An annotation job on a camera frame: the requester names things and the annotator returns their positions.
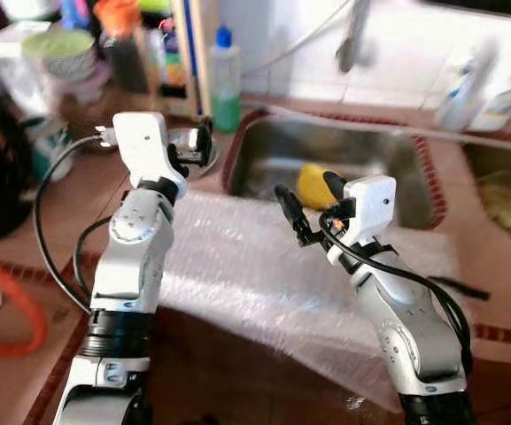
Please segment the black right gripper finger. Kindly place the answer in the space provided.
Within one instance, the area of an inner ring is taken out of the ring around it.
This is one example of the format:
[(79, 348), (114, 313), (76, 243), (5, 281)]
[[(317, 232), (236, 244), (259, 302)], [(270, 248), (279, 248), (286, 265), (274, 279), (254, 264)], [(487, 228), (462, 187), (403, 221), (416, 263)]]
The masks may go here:
[(309, 219), (304, 214), (303, 205), (294, 191), (278, 183), (273, 188), (273, 194), (275, 194), (276, 202), (281, 207), (284, 218), (290, 224), (299, 246), (305, 247), (314, 243), (314, 232), (309, 227)]

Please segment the yellow plastic cup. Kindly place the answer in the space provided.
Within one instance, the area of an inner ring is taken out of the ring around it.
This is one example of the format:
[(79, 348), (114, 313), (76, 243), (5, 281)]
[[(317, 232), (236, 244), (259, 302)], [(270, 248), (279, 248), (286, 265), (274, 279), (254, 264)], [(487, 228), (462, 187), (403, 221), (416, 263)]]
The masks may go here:
[[(327, 183), (327, 174), (335, 175), (335, 188)], [(297, 197), (301, 204), (315, 211), (328, 210), (336, 205), (344, 194), (344, 186), (348, 182), (342, 174), (336, 173), (324, 166), (307, 163), (299, 168), (296, 183)]]

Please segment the shallow steel bowl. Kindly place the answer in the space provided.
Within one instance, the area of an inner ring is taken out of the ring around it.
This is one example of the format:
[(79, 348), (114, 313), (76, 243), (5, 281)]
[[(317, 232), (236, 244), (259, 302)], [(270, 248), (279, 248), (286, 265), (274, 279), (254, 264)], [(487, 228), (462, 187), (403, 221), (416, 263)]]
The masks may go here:
[[(167, 139), (169, 139), (170, 144), (177, 144), (183, 150), (193, 150), (195, 149), (195, 128), (177, 128), (171, 129), (167, 131)], [(212, 163), (210, 167), (207, 169), (201, 169), (198, 166), (190, 166), (190, 175), (185, 175), (186, 179), (190, 179), (190, 181), (195, 181), (195, 179), (201, 178), (203, 174), (206, 174), (207, 171), (214, 166), (216, 159), (219, 157), (218, 146), (216, 146), (216, 142), (213, 136), (213, 147), (214, 147), (214, 155), (212, 158)]]

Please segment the green soap bottle blue cap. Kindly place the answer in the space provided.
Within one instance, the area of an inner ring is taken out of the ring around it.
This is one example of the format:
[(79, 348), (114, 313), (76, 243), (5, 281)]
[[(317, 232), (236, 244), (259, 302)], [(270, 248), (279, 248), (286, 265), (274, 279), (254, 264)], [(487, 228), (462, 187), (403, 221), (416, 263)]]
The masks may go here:
[(209, 52), (209, 92), (216, 130), (235, 133), (242, 121), (242, 60), (232, 32), (219, 25)]

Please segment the steel sink basin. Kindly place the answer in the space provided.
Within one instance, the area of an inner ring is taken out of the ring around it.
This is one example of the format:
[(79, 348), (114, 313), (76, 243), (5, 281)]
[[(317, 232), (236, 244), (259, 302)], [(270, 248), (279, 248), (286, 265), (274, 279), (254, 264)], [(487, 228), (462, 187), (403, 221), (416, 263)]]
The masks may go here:
[[(349, 116), (325, 118), (376, 124)], [(294, 187), (299, 168), (307, 163), (349, 181), (373, 174), (396, 179), (398, 226), (434, 229), (448, 212), (428, 142), (421, 136), (329, 127), (267, 111), (244, 117), (224, 159), (222, 180), (231, 196), (273, 201), (273, 187)]]
[(511, 235), (511, 150), (481, 144), (461, 147), (485, 214)]

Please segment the clear bubble wrap sheet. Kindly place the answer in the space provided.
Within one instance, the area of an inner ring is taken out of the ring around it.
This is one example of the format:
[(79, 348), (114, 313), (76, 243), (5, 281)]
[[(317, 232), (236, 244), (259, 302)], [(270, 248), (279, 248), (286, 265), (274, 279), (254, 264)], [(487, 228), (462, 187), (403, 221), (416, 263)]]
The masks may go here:
[(226, 329), (377, 404), (399, 397), (347, 271), (300, 247), (281, 207), (191, 195), (175, 218), (161, 304)]

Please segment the beige water purifier appliance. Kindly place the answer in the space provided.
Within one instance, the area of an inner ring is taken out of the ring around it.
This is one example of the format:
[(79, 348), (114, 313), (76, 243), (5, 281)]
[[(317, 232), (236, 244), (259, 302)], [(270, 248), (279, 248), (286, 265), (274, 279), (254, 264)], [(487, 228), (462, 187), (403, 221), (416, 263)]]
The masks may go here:
[(198, 119), (209, 110), (206, 50), (216, 19), (215, 0), (139, 0), (144, 19), (147, 65), (159, 109)]

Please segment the white plastic pipe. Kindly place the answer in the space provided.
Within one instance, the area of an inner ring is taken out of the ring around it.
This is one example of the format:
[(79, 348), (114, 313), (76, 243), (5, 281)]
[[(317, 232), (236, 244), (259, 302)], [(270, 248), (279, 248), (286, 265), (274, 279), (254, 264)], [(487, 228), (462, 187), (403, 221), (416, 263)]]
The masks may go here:
[(383, 131), (384, 133), (402, 134), (407, 136), (425, 136), (437, 139), (450, 139), (450, 141), (463, 142), (466, 144), (482, 144), (499, 149), (511, 150), (511, 141), (509, 139), (495, 139), (484, 136), (473, 136), (469, 134), (450, 133), (450, 131), (437, 131), (432, 129), (409, 127), (400, 124), (364, 124), (364, 122), (348, 121), (343, 119), (323, 118), (303, 111), (295, 111), (283, 106), (271, 103), (263, 103), (252, 100), (240, 102), (246, 108), (252, 108), (259, 111), (267, 111), (279, 116), (287, 116), (292, 119), (299, 119), (311, 124), (320, 124), (329, 127), (355, 130)]

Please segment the brown jar pink lid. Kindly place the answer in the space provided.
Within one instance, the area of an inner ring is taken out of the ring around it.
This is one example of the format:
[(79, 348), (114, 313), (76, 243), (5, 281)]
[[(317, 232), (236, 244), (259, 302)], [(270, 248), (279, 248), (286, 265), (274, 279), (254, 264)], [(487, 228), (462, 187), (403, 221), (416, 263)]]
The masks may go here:
[(67, 82), (48, 77), (53, 111), (74, 138), (93, 136), (108, 127), (116, 105), (116, 90), (109, 88), (110, 69), (98, 64), (86, 80)]

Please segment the clear jar orange lid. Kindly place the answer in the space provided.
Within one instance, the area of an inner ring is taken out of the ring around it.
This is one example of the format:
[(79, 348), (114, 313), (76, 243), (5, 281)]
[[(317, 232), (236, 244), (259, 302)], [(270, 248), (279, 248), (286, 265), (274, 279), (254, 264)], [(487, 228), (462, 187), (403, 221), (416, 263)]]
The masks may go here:
[(139, 0), (98, 0), (93, 12), (102, 26), (100, 46), (111, 77), (124, 92), (150, 96), (152, 86), (141, 53)]

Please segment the teal white rabbit mug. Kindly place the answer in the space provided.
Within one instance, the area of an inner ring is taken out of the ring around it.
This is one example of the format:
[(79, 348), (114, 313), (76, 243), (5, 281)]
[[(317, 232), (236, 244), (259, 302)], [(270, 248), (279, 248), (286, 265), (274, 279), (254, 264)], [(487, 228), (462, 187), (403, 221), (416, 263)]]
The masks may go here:
[(55, 159), (73, 140), (64, 121), (54, 116), (32, 116), (20, 122), (32, 145), (34, 183), (41, 182)]

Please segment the black flat strip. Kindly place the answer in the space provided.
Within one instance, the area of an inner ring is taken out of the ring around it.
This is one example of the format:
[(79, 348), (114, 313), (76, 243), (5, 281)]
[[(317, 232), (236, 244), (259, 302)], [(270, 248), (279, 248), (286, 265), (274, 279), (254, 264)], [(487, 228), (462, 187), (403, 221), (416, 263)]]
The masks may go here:
[(462, 283), (461, 281), (445, 278), (444, 276), (430, 276), (430, 279), (433, 282), (440, 284), (440, 286), (445, 286), (449, 289), (453, 289), (453, 291), (457, 292), (457, 294), (464, 295), (468, 298), (474, 298), (482, 301), (486, 301), (491, 298), (490, 292), (467, 286), (467, 284)]

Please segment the patterned bowl green lid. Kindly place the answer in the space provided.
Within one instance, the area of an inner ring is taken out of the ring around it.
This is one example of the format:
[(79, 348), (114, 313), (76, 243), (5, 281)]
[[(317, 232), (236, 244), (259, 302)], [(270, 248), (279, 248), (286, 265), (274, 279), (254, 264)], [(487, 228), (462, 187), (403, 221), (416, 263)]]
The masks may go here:
[(87, 80), (96, 71), (96, 39), (80, 29), (53, 28), (25, 37), (21, 51), (57, 81)]

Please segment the clear plastic cup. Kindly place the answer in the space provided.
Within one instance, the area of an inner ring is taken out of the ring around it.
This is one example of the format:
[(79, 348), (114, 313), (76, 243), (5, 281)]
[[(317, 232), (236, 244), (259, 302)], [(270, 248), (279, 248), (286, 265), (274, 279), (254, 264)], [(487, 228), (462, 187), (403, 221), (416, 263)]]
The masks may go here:
[(481, 111), (486, 100), (485, 84), (466, 81), (451, 90), (437, 109), (434, 125), (437, 129), (462, 133), (462, 131), (491, 131)]

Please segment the grey hanging tap nozzle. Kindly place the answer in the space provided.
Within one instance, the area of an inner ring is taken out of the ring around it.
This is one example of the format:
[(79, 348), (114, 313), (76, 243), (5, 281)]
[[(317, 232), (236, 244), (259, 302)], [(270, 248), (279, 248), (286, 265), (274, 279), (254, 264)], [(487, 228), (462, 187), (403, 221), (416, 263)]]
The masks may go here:
[(345, 33), (337, 46), (335, 58), (340, 73), (351, 72), (363, 45), (363, 34), (373, 0), (351, 0), (345, 14)]

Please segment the clear plastic container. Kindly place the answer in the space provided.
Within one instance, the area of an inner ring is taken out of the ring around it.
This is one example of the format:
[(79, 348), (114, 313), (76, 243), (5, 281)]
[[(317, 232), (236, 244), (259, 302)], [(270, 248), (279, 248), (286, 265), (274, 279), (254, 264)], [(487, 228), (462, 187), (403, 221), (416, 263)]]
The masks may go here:
[(0, 29), (0, 80), (24, 116), (51, 113), (43, 78), (23, 53), (23, 41), (50, 27), (46, 21), (18, 21)]

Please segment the white toothpaste tube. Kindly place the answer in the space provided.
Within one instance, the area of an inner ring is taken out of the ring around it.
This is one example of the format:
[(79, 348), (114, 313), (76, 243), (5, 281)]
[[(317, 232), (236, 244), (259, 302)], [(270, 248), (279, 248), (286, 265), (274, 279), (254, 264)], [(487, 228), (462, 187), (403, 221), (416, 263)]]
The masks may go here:
[(457, 80), (450, 90), (450, 97), (466, 97), (470, 90), (478, 89), (485, 81), (486, 74), (490, 72), (493, 60), (493, 50), (481, 49), (471, 52), (461, 64)]

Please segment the black pan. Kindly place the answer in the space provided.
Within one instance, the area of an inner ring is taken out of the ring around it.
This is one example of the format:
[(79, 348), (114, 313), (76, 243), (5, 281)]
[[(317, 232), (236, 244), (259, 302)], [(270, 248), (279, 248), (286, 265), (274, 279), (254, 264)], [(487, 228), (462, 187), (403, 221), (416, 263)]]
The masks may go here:
[(511, 16), (511, 0), (422, 0), (422, 2), (486, 15)]

